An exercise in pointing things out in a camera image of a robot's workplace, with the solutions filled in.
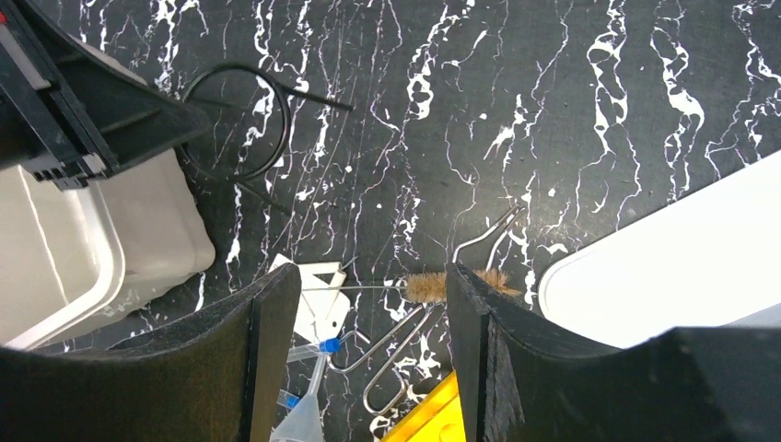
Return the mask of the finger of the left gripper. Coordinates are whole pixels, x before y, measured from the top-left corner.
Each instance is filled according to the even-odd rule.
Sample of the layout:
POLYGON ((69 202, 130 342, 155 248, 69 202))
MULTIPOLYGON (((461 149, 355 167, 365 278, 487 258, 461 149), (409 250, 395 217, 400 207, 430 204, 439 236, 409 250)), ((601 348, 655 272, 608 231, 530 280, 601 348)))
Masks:
POLYGON ((202 134, 204 112, 163 95, 29 1, 1 4, 1 168, 61 190, 106 180, 202 134))

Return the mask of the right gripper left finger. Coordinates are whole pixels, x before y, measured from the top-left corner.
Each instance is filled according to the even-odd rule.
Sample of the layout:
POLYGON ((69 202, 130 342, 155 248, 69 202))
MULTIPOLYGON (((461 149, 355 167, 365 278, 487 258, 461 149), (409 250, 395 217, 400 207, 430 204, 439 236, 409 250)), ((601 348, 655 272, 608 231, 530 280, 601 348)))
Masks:
POLYGON ((5 441, 266 441, 301 279, 285 264, 106 349, 1 352, 5 441))

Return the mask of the black wire ring stand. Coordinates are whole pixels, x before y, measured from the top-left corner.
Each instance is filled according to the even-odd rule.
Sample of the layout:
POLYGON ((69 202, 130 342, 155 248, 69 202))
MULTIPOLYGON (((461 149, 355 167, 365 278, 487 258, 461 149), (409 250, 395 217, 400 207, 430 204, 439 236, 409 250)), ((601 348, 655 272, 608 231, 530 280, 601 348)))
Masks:
POLYGON ((207 133, 182 144, 177 155, 197 173, 214 182, 238 187, 291 216, 289 208, 252 187, 287 152, 293 131, 292 98, 341 111, 352 104, 285 85, 259 67, 222 63, 198 75, 181 94, 216 120, 207 133))

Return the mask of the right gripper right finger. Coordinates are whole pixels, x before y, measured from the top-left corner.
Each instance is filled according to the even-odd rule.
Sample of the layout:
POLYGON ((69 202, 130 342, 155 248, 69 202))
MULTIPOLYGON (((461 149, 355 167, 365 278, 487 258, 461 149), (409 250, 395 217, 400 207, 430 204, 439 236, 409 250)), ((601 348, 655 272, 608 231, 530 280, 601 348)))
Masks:
POLYGON ((683 327, 628 349, 569 331, 467 267, 446 272, 470 441, 776 441, 780 331, 683 327))

